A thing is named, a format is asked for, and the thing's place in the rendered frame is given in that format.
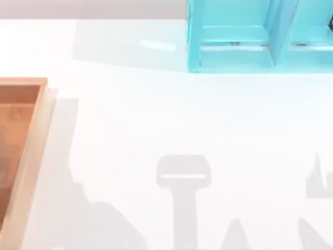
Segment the light blue upright rack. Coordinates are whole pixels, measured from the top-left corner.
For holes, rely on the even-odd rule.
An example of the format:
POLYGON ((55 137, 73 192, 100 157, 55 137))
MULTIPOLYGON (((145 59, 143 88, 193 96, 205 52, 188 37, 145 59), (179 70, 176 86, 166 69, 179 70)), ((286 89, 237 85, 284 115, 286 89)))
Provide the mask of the light blue upright rack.
POLYGON ((187 0, 187 69, 333 73, 333 0, 187 0))

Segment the shallow salmon-coloured box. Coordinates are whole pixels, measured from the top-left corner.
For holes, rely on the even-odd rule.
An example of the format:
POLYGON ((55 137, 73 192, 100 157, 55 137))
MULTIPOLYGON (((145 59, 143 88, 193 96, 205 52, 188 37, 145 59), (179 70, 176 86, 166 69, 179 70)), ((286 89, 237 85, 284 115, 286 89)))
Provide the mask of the shallow salmon-coloured box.
POLYGON ((42 77, 0 77, 0 250, 20 250, 55 95, 42 77))

